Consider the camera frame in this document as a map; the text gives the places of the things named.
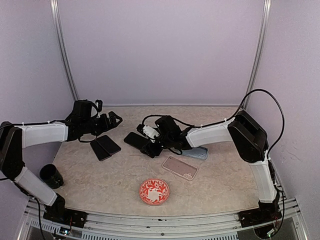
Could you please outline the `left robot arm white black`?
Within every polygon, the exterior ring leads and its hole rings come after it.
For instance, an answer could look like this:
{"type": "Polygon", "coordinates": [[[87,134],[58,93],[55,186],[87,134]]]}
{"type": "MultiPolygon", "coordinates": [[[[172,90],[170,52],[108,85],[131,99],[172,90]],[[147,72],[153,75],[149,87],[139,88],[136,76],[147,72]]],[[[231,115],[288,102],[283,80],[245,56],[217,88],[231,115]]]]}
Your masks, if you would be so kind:
{"type": "Polygon", "coordinates": [[[23,149],[47,143],[79,141],[83,135],[98,137],[116,128],[123,119],[110,111],[102,112],[103,102],[77,100],[64,120],[37,123],[11,123],[0,125],[0,170],[21,192],[42,202],[45,218],[66,223],[71,211],[65,199],[33,174],[23,161],[23,149]]]}

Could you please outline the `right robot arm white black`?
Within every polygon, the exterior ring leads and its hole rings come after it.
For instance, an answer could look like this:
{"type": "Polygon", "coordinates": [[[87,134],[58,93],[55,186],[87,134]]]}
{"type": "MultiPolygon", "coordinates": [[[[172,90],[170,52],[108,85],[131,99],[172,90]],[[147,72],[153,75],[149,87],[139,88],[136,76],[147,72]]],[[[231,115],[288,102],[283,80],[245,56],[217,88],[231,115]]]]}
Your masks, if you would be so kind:
{"type": "Polygon", "coordinates": [[[240,158],[250,166],[258,189],[258,208],[241,211],[241,223],[250,226],[284,216],[279,207],[281,191],[276,186],[267,133],[246,111],[241,110],[228,119],[208,125],[189,124],[184,130],[172,116],[158,115],[155,127],[142,122],[137,130],[149,139],[144,152],[152,158],[158,156],[162,149],[182,152],[204,145],[232,142],[240,158]]]}

